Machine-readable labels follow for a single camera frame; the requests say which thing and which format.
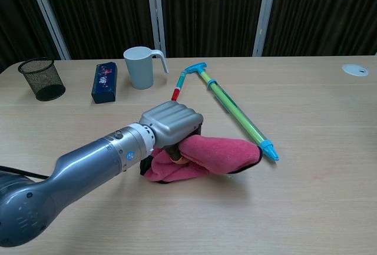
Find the pink towel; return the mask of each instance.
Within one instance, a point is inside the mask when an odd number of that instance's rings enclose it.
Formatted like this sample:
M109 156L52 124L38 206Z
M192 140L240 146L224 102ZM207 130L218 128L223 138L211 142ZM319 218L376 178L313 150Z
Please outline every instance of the pink towel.
M192 135L181 141L178 148L187 163L177 164L165 150L156 148L141 161L140 174L150 181L170 183L211 173L236 174L258 164L262 158L257 145L240 139Z

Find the black cable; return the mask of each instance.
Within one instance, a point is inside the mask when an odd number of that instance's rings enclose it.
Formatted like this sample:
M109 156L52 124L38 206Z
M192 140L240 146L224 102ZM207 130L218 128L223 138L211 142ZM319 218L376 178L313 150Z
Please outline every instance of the black cable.
M20 175L24 175L26 177L38 178L40 180L46 180L46 179L49 178L47 175L35 174L35 173L31 173L29 171L22 171L22 170L19 170L17 168L4 167L2 165L0 165L0 171L5 171L7 173L12 173L12 174L20 174Z

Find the curtain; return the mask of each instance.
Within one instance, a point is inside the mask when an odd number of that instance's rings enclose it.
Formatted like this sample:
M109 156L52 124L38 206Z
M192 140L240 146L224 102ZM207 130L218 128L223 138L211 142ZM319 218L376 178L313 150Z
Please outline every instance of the curtain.
M251 56L261 1L162 0L167 56Z
M274 0L263 56L374 55L377 0Z
M0 72L36 57L59 59L36 0L1 0L0 14Z
M154 48L148 0L49 0L72 59L122 58Z

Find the gray robotic arm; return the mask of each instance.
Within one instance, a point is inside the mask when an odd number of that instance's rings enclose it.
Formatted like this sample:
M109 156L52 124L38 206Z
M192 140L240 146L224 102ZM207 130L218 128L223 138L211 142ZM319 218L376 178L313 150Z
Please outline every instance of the gray robotic arm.
M40 235L64 208L148 157L197 130L203 116L175 101L145 112L130 124L66 155L38 183L0 173L0 246L25 244Z

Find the table surface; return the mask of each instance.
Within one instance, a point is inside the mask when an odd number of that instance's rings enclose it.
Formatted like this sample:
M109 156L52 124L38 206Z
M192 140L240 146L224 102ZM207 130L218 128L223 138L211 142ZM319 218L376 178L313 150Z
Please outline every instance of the table surface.
M116 102L94 104L95 66L118 66ZM208 74L275 144L242 173L171 184L120 174L66 208L35 240L1 254L376 254L377 57L154 59L134 89L117 60L56 61L67 88L39 102L13 65L0 75L1 164L51 174L56 159L138 121L167 101L185 67ZM342 71L367 67L367 77ZM202 135L247 138L197 75L178 101L204 116Z

